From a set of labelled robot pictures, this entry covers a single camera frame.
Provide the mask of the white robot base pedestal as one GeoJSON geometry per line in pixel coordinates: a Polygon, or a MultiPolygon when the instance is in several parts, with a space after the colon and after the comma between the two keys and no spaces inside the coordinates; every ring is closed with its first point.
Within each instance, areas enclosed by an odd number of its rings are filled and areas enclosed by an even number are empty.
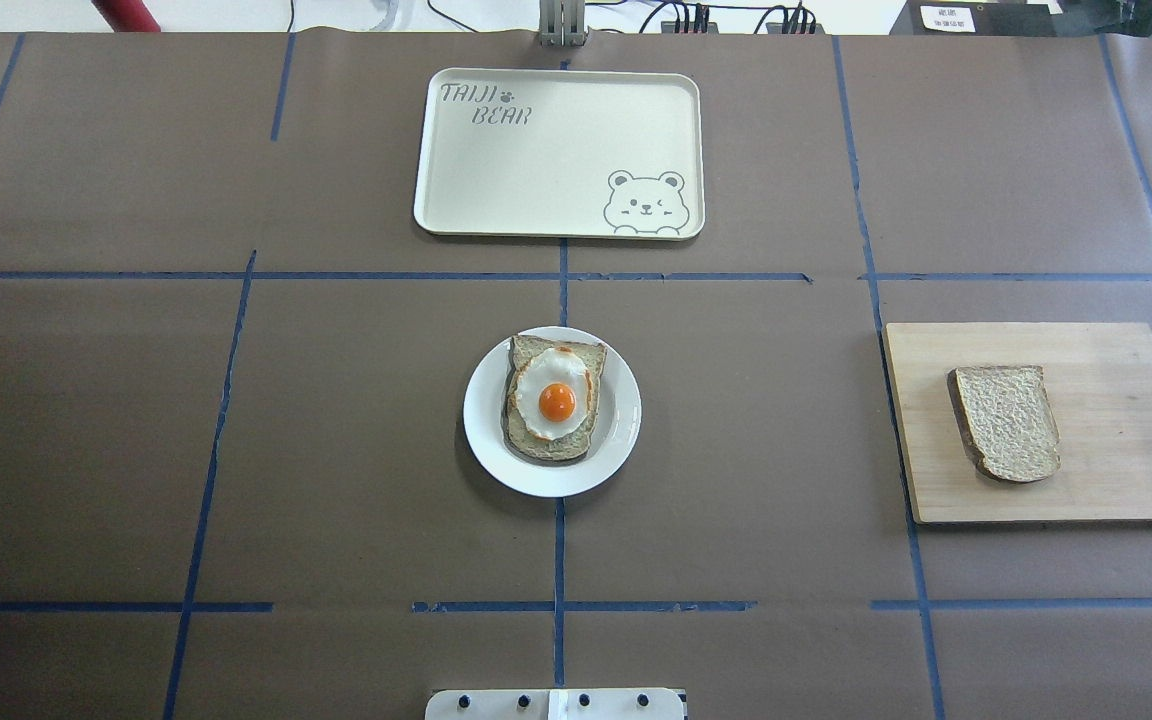
{"type": "Polygon", "coordinates": [[[687,719],[685,692],[664,687],[444,689],[425,719],[687,719]]]}

